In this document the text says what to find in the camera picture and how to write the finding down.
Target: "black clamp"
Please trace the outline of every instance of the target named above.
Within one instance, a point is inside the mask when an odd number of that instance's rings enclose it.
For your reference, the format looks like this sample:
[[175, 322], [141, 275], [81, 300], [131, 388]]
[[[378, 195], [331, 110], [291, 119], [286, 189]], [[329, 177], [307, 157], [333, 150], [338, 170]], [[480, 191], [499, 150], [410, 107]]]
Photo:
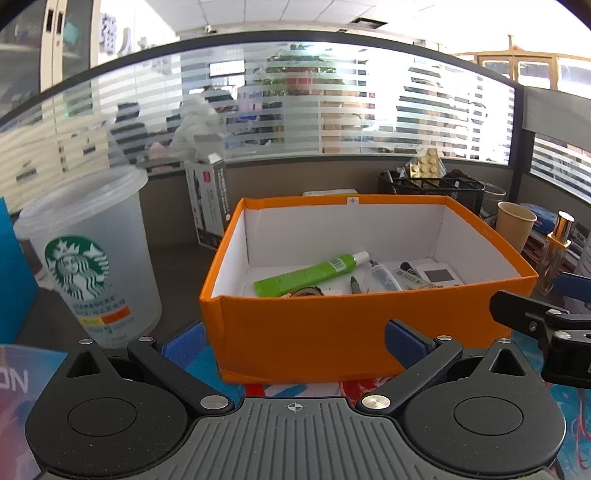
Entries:
[[503, 290], [492, 296], [490, 311], [496, 322], [538, 340], [544, 380], [591, 388], [591, 316]]
[[538, 474], [551, 465], [564, 417], [512, 340], [470, 350], [391, 320], [385, 344], [406, 370], [356, 406], [344, 398], [246, 398], [235, 407], [160, 355], [152, 337], [109, 356], [81, 340], [35, 403], [25, 434], [42, 470], [74, 479], [257, 478], [254, 465], [279, 475], [284, 461], [306, 468], [312, 452], [314, 468], [351, 479], [368, 478], [365, 456], [446, 480]]

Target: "door handle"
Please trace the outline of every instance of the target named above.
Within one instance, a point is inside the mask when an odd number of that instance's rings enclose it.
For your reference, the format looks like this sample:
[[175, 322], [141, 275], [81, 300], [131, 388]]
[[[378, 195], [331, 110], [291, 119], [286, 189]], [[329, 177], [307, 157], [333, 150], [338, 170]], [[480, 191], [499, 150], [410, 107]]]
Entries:
[[64, 12], [57, 14], [56, 34], [61, 35], [62, 23], [64, 23]]
[[50, 8], [47, 10], [47, 21], [45, 23], [45, 31], [51, 32], [52, 27], [53, 27], [53, 9]]

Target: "black basket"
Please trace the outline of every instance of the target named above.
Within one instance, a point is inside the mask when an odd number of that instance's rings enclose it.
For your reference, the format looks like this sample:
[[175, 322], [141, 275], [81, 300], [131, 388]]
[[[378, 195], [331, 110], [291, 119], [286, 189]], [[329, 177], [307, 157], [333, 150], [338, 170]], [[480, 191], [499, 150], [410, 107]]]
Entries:
[[470, 178], [401, 179], [396, 171], [382, 172], [378, 193], [400, 195], [447, 195], [480, 216], [484, 185]]

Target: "frosted window stripe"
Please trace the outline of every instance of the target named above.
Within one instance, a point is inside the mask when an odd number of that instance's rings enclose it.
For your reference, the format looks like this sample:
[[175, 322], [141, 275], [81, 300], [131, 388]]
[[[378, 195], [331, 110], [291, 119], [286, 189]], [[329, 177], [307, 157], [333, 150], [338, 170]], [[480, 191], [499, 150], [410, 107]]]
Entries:
[[[229, 60], [244, 61], [244, 74], [209, 77], [210, 63]], [[189, 94], [208, 86], [214, 91]], [[219, 88], [225, 91], [215, 92]], [[0, 195], [13, 212], [61, 181], [142, 163], [150, 145], [166, 149], [175, 139], [193, 95], [226, 96], [210, 99], [210, 106], [229, 133], [231, 162], [332, 154], [406, 158], [436, 147], [443, 157], [506, 164], [515, 102], [504, 83], [380, 48], [208, 47], [100, 75], [5, 125]]]
[[561, 168], [567, 168], [581, 175], [591, 176], [591, 166], [581, 159], [576, 161], [563, 155], [556, 155], [550, 150], [544, 150], [538, 146], [534, 147], [534, 158]]
[[535, 167], [539, 173], [544, 173], [545, 176], [551, 179], [555, 184], [568, 184], [571, 188], [584, 194], [587, 194], [591, 188], [591, 179], [589, 178], [570, 176], [538, 161], [535, 162]]
[[531, 172], [591, 201], [591, 154], [543, 135], [536, 135]]

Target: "orange box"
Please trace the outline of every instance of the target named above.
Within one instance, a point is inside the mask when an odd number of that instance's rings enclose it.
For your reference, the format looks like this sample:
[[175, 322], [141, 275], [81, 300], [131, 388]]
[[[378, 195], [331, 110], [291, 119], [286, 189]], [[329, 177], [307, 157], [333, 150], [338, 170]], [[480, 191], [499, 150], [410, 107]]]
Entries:
[[[390, 270], [402, 261], [442, 262], [463, 286], [351, 295], [350, 275], [321, 288], [341, 296], [256, 298], [253, 281], [369, 252]], [[402, 371], [384, 327], [401, 319], [428, 337], [488, 347], [509, 329], [489, 313], [491, 295], [529, 295], [530, 265], [449, 197], [360, 195], [243, 199], [200, 295], [222, 378], [238, 383], [310, 383], [387, 377]]]

